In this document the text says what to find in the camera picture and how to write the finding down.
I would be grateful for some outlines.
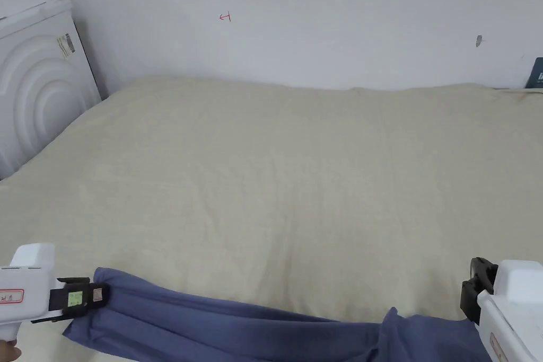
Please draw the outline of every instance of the red marking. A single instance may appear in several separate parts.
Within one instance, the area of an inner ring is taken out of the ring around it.
[[[494,353],[498,357],[498,360],[500,362],[507,362],[507,357],[503,353],[503,349],[500,346],[500,343],[498,342],[498,340],[496,339],[496,336],[494,336],[493,332],[491,332],[491,345],[492,345],[492,349],[494,349]]]
[[[19,301],[9,301],[10,298],[13,298],[13,295],[4,293],[21,293],[21,299]],[[0,289],[0,306],[5,304],[19,304],[23,302],[24,290],[23,289]]]

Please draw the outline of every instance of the barcode sticker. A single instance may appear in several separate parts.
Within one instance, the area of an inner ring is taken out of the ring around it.
[[[92,300],[94,302],[103,300],[101,289],[94,289],[94,291],[92,292]]]
[[[72,39],[68,33],[56,39],[56,42],[59,44],[60,50],[62,51],[65,60],[67,60],[70,55],[75,52],[75,47],[73,46]]]

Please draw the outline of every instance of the red label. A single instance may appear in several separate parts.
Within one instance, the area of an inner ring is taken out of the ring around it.
[[[507,357],[503,353],[503,349],[500,346],[500,343],[496,339],[496,336],[494,335],[493,332],[491,332],[491,346],[492,346],[492,349],[494,349],[494,353],[496,354],[496,357],[498,357],[498,360],[500,362],[507,362]]]
[[[22,303],[23,298],[23,289],[0,289],[0,306]]]

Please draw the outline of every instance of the washing machine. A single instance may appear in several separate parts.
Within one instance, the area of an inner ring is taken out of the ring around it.
[[[100,102],[69,0],[0,20],[0,179]]]

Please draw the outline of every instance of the sticker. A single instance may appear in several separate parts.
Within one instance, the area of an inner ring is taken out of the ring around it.
[[[92,300],[93,301],[102,301],[104,298],[101,295],[101,289],[94,289],[92,292]]]
[[[83,304],[83,292],[68,293],[68,307],[80,306]]]
[[[492,345],[492,349],[494,349],[494,353],[496,354],[496,357],[498,357],[498,360],[500,362],[508,362],[507,357],[503,353],[503,349],[500,346],[500,343],[498,342],[498,340],[494,336],[494,333],[492,332],[491,332],[491,345]]]
[[[56,39],[56,42],[59,44],[60,50],[62,51],[65,60],[67,60],[69,56],[75,52],[72,38],[69,36],[68,33]]]
[[[0,290],[0,306],[5,306],[6,304],[22,303],[23,298],[24,298],[23,289]]]

